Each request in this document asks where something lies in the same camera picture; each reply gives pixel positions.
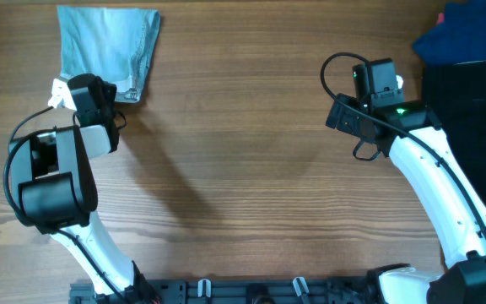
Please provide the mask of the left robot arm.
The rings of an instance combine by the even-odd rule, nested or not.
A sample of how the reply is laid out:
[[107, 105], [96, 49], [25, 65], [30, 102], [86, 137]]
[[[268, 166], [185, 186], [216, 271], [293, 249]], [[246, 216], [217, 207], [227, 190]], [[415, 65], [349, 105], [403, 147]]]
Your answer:
[[159, 294], [115, 244], [97, 212], [90, 159], [116, 151], [116, 86], [83, 73], [55, 80], [51, 109], [73, 110], [65, 128], [12, 135], [3, 191], [17, 219], [62, 244], [92, 281], [93, 303], [159, 303]]

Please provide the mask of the light blue denim shorts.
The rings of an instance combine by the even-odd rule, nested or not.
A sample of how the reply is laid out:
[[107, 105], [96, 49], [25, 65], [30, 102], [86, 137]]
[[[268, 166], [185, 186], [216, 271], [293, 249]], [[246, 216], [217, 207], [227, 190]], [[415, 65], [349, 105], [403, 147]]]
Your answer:
[[161, 15], [144, 8], [59, 6], [60, 75], [92, 73], [116, 86], [116, 101], [138, 103], [143, 96]]

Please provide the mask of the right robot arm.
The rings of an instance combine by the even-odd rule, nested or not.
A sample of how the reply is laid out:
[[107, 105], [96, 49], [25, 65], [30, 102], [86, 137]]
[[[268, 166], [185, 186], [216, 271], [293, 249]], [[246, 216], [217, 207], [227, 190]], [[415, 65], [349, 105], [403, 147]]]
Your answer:
[[423, 205], [444, 255], [443, 274], [396, 264], [367, 273], [368, 303], [486, 303], [486, 207], [456, 162], [439, 118], [407, 102], [390, 58], [357, 56], [354, 96], [332, 98], [326, 125], [375, 146], [404, 175]]

